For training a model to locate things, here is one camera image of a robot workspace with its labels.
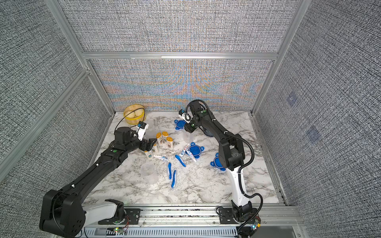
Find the orange cap bottle one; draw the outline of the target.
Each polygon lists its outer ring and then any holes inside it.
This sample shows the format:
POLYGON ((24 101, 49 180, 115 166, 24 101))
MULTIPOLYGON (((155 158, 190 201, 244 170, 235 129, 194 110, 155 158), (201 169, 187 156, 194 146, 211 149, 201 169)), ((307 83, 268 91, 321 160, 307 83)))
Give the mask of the orange cap bottle one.
POLYGON ((145 155, 147 156, 148 159, 152 159, 153 158, 152 151, 145 151, 144 153, 145 153, 145 155))

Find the clear plastic container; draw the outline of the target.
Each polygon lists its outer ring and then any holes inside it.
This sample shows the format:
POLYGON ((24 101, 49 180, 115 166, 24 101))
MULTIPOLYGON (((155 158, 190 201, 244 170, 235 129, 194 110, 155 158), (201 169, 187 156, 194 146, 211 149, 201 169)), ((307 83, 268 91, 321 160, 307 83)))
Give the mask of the clear plastic container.
POLYGON ((185 143, 191 144, 192 142, 194 142, 194 134, 183 130, 182 131, 182 139, 185 143))
POLYGON ((140 174, 147 184, 155 184, 158 182, 156 166, 152 162, 142 164, 140 174))

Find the toothpaste tube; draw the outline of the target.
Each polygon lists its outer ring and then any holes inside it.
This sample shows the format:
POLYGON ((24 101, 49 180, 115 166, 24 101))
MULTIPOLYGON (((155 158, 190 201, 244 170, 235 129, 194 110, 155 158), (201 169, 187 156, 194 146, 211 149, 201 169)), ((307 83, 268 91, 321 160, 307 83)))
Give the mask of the toothpaste tube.
POLYGON ((193 153, 190 151, 190 150, 187 150, 186 153, 189 155, 189 157, 194 161, 196 162, 196 158, 194 157, 193 153))
POLYGON ((154 155, 154 158, 157 158, 157 159, 162 160, 162 161, 168 161, 168 158, 165 156, 154 155))
POLYGON ((179 154, 180 157, 183 157, 187 151, 189 150, 189 147, 190 147, 190 144, 186 144, 186 146, 183 148, 183 150, 181 151, 181 153, 179 154))

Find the blue lid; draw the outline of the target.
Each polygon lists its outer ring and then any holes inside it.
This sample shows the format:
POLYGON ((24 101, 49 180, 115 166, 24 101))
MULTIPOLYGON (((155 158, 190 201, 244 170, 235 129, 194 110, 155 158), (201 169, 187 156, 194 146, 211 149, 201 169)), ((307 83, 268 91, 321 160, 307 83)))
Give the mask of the blue lid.
POLYGON ((175 123, 175 130, 183 130, 187 122, 185 120, 174 120, 174 123, 175 123))
POLYGON ((221 170, 221 171, 226 171, 226 169, 222 166, 222 164, 219 160, 219 153, 215 154, 215 157, 214 157, 213 161, 210 162, 210 165, 214 168, 221 170))
POLYGON ((192 142, 189 147, 189 151, 192 153, 195 159, 199 159, 204 150, 205 148, 203 146, 196 145, 195 142, 192 142))

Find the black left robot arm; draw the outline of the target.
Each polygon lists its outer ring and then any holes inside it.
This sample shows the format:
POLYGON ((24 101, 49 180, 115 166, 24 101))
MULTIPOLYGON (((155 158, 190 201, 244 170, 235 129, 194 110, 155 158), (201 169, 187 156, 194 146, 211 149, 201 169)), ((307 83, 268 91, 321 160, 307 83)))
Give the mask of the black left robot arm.
POLYGON ((82 204, 89 193, 111 172, 117 169, 129 153, 139 149, 150 151, 157 142, 144 138, 145 130, 120 127, 114 141, 85 172, 59 190, 50 190, 43 197, 39 228, 65 238, 74 238, 83 227, 105 219, 124 218, 123 203, 106 200, 106 209, 85 209, 82 204))

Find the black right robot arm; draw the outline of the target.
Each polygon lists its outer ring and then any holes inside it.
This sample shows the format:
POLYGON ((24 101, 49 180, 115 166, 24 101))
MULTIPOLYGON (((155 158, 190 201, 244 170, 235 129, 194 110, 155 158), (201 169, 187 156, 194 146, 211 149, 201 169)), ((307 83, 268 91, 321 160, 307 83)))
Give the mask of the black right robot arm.
POLYGON ((202 127, 218 142, 219 160, 228 172, 232 185, 233 217, 243 226, 248 224, 258 215, 264 202, 261 194, 248 194, 244 182, 243 169, 255 158, 253 147, 239 134, 233 134, 218 122, 203 100, 189 102, 185 109, 179 110, 179 116, 186 121, 187 132, 193 133, 202 127))

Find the blue lid back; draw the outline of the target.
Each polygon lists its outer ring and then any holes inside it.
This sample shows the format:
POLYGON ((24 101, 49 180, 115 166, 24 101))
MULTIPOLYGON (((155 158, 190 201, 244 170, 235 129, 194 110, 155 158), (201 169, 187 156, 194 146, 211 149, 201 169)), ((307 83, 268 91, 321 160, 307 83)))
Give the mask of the blue lid back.
POLYGON ((174 120, 174 123, 175 123, 175 130, 183 130, 187 122, 185 120, 174 120))

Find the orange cap bottle two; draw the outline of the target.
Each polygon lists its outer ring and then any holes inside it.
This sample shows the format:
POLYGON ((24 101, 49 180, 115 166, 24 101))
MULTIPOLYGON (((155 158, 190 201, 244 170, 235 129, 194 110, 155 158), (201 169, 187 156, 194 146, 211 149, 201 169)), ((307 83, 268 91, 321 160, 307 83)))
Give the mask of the orange cap bottle two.
POLYGON ((157 144, 158 146, 162 147, 163 146, 163 137, 162 137, 162 133, 157 133, 156 134, 156 139, 157 139, 157 144))

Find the orange cap bottle three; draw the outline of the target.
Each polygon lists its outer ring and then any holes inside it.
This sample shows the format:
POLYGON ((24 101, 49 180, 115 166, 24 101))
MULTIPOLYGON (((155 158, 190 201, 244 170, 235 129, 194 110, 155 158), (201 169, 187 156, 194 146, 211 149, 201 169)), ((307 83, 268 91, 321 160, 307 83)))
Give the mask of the orange cap bottle three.
POLYGON ((168 132, 163 131, 162 132, 162 142, 166 143, 167 142, 167 137, 169 136, 168 132))

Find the orange cap bottle four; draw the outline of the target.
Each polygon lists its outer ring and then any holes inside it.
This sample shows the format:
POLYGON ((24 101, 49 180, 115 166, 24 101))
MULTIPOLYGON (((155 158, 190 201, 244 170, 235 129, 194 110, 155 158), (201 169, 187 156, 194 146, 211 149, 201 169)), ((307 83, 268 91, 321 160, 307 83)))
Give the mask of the orange cap bottle four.
POLYGON ((167 137, 166 138, 166 144, 167 144, 167 146, 168 146, 168 148, 170 149, 170 150, 173 150, 174 149, 174 140, 173 140, 173 138, 172 137, 167 137))

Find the left cream dumpling bun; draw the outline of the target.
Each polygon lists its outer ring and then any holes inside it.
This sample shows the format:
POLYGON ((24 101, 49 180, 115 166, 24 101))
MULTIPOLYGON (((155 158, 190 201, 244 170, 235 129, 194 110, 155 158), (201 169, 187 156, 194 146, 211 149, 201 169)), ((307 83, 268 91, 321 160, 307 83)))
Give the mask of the left cream dumpling bun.
POLYGON ((134 111, 126 111, 125 117, 126 118, 135 118, 135 112, 134 111))

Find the cream dumpling bun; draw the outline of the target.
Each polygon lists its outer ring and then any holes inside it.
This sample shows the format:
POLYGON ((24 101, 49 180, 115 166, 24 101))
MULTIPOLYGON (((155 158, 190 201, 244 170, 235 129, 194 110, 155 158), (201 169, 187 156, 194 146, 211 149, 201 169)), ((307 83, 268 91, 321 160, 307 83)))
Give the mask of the cream dumpling bun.
POLYGON ((140 116, 144 115, 144 112, 145 112, 145 110, 143 108, 137 109, 135 111, 135 117, 140 117, 140 116))
POLYGON ((126 118, 135 118, 135 112, 134 111, 126 111, 125 117, 126 118))

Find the right cream dumpling bun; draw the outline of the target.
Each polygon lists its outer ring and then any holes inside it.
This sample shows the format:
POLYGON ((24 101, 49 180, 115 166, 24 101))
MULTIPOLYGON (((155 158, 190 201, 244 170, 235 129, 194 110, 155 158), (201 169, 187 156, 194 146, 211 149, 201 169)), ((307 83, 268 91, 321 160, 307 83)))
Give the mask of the right cream dumpling bun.
POLYGON ((135 117, 140 117, 140 116, 144 115, 144 112, 145 112, 145 110, 143 108, 137 109, 135 111, 135 117))

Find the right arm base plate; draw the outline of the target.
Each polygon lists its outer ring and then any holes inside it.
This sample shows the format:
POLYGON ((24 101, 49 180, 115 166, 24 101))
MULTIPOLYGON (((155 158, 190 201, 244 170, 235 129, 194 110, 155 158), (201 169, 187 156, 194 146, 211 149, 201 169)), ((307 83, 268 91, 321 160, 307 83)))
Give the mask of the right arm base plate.
POLYGON ((249 218, 251 218, 256 213, 256 208, 253 208, 252 212, 243 215, 240 219, 234 217, 232 208, 224 208, 218 206, 215 211, 219 217, 220 224, 244 224, 249 218))

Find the aluminium front rail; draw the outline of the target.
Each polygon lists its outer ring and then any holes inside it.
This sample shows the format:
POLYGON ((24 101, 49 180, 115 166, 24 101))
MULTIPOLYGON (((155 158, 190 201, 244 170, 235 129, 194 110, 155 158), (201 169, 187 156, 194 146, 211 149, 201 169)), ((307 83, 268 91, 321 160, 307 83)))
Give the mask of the aluminium front rail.
MULTIPOLYGON (((307 238, 307 227, 294 206, 266 204, 248 224, 220 224, 215 211, 228 204, 134 204, 140 208, 137 225, 88 224, 75 238, 307 238)), ((106 205, 90 209, 106 209, 106 205)))

